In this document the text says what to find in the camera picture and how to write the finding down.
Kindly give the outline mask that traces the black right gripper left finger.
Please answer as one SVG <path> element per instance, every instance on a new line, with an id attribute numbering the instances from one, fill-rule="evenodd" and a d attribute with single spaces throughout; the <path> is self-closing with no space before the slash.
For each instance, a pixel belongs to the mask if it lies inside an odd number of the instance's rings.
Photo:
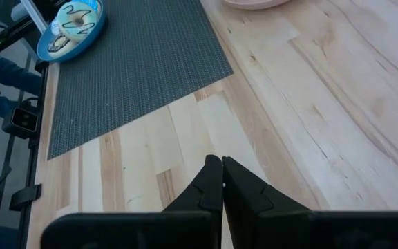
<path id="1" fill-rule="evenodd" d="M 75 213 L 56 219 L 42 248 L 220 248 L 222 161 L 208 155 L 186 189 L 161 212 Z"/>

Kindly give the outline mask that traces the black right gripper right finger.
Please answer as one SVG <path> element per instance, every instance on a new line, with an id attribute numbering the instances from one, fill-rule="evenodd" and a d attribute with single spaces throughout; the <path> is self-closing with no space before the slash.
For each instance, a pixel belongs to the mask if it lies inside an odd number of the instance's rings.
<path id="1" fill-rule="evenodd" d="M 398 211 L 316 211 L 224 157 L 223 198 L 235 248 L 398 248 Z"/>

